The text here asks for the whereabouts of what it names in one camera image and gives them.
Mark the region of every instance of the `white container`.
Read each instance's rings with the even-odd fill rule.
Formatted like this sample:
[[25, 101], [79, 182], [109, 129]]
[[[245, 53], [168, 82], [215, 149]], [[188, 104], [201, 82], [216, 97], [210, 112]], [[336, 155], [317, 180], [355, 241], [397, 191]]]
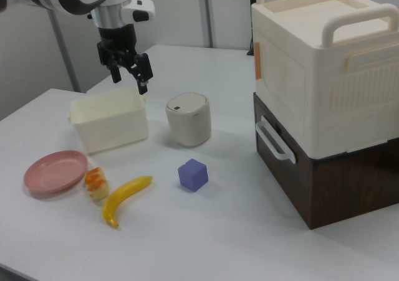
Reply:
[[399, 137], [399, 10], [369, 0], [257, 0], [256, 93], [320, 159]]
[[88, 154], [148, 137], [145, 103], [136, 87], [76, 99], [68, 118]]
[[166, 115], [176, 142], [198, 146], [211, 136], [209, 100], [198, 93], [183, 93], [166, 104]]

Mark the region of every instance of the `toy banana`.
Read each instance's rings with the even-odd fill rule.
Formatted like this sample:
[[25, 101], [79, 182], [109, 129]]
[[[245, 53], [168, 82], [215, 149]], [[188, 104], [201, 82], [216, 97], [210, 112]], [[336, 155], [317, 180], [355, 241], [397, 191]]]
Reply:
[[125, 183], [123, 186], [120, 186], [112, 192], [102, 206], [102, 216], [105, 221], [111, 226], [118, 228], [119, 223], [115, 219], [115, 211], [117, 210], [118, 205], [127, 197], [147, 187], [151, 181], [152, 176], [141, 176]]

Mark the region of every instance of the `dark brown drawer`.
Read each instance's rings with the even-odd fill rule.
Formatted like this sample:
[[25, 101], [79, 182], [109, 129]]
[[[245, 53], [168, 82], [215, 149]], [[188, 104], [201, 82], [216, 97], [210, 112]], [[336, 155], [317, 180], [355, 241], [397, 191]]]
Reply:
[[[255, 123], [264, 117], [293, 152], [279, 160], [256, 134], [257, 151], [310, 229], [399, 202], [399, 139], [313, 160], [254, 93]], [[280, 150], [268, 132], [264, 134]]]

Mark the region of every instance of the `purple block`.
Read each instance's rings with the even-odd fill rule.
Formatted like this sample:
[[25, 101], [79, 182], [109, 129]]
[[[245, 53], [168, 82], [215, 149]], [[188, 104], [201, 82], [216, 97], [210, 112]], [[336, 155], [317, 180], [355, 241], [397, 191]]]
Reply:
[[197, 192], [200, 187], [208, 182], [206, 166], [193, 158], [178, 168], [177, 172], [179, 173], [180, 184], [193, 192]]

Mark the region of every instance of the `tabletop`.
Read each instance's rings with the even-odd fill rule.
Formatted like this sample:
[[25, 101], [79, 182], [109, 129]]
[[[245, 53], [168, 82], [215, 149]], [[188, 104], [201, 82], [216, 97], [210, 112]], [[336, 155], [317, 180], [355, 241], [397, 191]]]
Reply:
[[[398, 205], [310, 231], [272, 177], [256, 152], [254, 73], [245, 53], [148, 50], [150, 136], [89, 156], [111, 189], [153, 176], [119, 207], [119, 229], [104, 223], [102, 203], [88, 198], [82, 182], [50, 196], [23, 185], [39, 158], [84, 152], [66, 114], [85, 94], [50, 90], [0, 121], [0, 266], [40, 281], [397, 280]], [[120, 85], [108, 78], [89, 93], [129, 83], [122, 75]], [[173, 141], [165, 113], [169, 99], [190, 91], [211, 102], [212, 135], [196, 148]], [[209, 175], [195, 193], [177, 174], [191, 158]]]

